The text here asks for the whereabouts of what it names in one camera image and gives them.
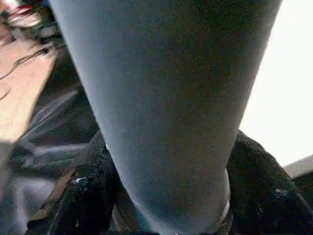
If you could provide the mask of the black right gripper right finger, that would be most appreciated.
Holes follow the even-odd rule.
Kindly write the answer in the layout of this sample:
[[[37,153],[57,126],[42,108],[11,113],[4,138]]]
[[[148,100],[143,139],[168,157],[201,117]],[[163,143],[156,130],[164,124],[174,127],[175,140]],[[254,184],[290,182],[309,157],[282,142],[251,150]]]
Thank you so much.
[[[227,164],[230,208],[241,235],[311,235],[313,211],[291,177],[258,142],[239,132]]]

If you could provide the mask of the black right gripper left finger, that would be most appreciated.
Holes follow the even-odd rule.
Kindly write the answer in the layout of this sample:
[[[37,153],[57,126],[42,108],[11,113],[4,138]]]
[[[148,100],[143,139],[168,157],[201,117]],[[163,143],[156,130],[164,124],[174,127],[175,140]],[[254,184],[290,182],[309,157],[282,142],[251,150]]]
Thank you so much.
[[[128,235],[138,232],[101,132],[65,170],[49,197],[29,220],[28,235]]]

